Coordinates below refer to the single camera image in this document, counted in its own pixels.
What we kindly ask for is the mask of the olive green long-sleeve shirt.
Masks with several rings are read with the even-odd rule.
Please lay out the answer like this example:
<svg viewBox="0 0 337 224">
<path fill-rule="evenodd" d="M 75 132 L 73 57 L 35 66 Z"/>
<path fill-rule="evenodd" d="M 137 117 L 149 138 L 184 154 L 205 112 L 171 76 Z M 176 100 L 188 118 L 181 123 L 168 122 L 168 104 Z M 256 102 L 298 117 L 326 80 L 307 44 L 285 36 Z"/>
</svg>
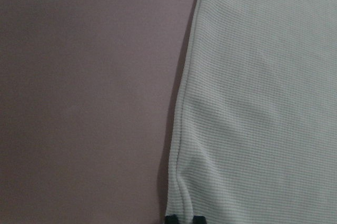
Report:
<svg viewBox="0 0 337 224">
<path fill-rule="evenodd" d="M 336 0 L 197 0 L 165 223 L 336 223 Z"/>
</svg>

